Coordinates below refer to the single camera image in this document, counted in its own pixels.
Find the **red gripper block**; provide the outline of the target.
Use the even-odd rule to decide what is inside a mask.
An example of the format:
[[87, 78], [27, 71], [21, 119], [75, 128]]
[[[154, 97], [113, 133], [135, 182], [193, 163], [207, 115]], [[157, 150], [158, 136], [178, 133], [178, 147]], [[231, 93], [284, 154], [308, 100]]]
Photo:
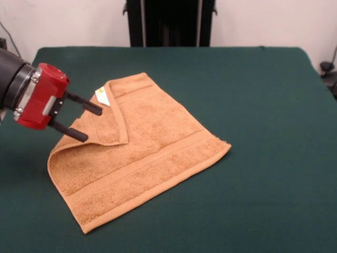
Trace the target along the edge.
[[77, 141], [85, 142], [88, 135], [73, 128], [67, 128], [49, 115], [57, 99], [63, 97], [82, 106], [95, 115], [102, 115], [103, 108], [88, 101], [79, 95], [66, 92], [69, 79], [58, 68], [41, 63], [37, 71], [32, 75], [24, 95], [20, 99], [14, 111], [16, 123], [34, 130], [44, 130], [47, 125], [56, 131], [71, 137]]

